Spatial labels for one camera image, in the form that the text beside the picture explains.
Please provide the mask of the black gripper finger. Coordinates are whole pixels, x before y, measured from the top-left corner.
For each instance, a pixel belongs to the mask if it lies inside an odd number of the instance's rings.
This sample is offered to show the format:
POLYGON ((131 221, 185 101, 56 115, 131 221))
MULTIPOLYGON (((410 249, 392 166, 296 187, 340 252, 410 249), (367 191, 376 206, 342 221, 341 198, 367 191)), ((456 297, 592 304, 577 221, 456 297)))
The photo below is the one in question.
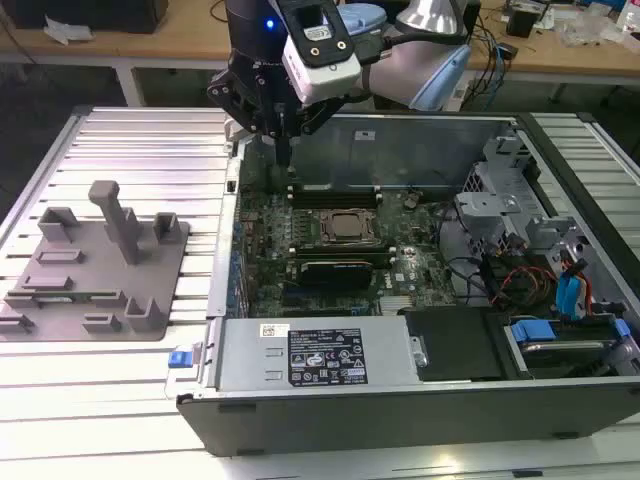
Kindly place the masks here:
POLYGON ((251 71, 242 77, 224 71, 212 79, 207 94, 246 131, 272 140, 276 162, 285 166, 285 136, 266 73, 251 71))
POLYGON ((284 110, 284 166, 292 157, 291 142, 302 135, 311 135, 341 108, 340 98, 330 98, 309 106, 299 101, 288 102, 284 110))

